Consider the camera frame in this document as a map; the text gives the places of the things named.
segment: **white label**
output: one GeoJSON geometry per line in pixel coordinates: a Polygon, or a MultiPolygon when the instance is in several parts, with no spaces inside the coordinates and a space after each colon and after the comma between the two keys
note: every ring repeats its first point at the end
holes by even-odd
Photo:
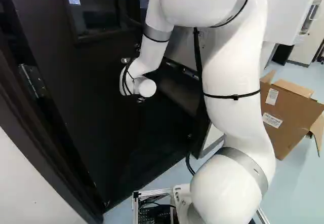
{"type": "Polygon", "coordinates": [[[280,125],[282,124],[282,120],[275,118],[274,116],[271,116],[270,114],[264,113],[262,116],[263,122],[265,122],[268,125],[271,125],[272,127],[275,127],[278,129],[280,125]]]}
{"type": "Polygon", "coordinates": [[[270,104],[270,105],[275,105],[275,102],[277,101],[279,92],[276,90],[273,90],[270,88],[267,99],[265,100],[265,103],[270,104]]]}

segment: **machine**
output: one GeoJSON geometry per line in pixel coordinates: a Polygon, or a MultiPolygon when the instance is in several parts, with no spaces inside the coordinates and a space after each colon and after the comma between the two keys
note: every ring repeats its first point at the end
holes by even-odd
{"type": "MultiPolygon", "coordinates": [[[[248,223],[272,181],[275,155],[259,93],[266,22],[267,0],[149,0],[140,56],[120,75],[122,95],[154,95],[144,74],[158,69],[175,25],[210,27],[213,36],[202,55],[202,87],[208,115],[226,137],[190,190],[175,188],[188,188],[191,203],[181,224],[248,223]]],[[[177,205],[178,216],[183,211],[177,205]]]]}

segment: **door hinge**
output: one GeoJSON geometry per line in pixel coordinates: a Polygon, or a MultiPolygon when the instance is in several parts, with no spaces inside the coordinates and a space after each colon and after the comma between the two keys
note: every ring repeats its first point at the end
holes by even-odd
{"type": "Polygon", "coordinates": [[[36,66],[20,64],[18,66],[18,72],[23,78],[24,84],[28,88],[28,91],[30,92],[33,99],[48,97],[45,84],[36,66]]]}

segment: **white cabinet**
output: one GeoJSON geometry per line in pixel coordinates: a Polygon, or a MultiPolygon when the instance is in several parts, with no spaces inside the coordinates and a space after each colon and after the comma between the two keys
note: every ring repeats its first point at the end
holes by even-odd
{"type": "Polygon", "coordinates": [[[294,45],[300,35],[314,0],[268,0],[268,22],[265,41],[294,45]]]}
{"type": "Polygon", "coordinates": [[[289,56],[289,60],[309,65],[315,56],[317,49],[324,39],[324,2],[314,17],[314,21],[303,43],[296,44],[289,56]]]}

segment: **floor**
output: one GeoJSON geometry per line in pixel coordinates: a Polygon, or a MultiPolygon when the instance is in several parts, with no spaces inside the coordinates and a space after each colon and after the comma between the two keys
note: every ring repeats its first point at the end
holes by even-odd
{"type": "MultiPolygon", "coordinates": [[[[264,74],[275,69],[274,81],[285,79],[315,91],[313,99],[324,103],[324,65],[312,63],[308,68],[270,63],[264,74]]],[[[198,169],[217,149],[203,159],[191,158],[193,169],[198,169]]],[[[303,139],[283,160],[277,160],[273,183],[261,207],[270,223],[324,223],[324,158],[317,156],[313,139],[303,139]]],[[[142,190],[168,188],[189,183],[192,176],[182,160],[156,178],[142,190]]],[[[105,224],[132,223],[131,197],[111,209],[105,215],[105,224]]]]}

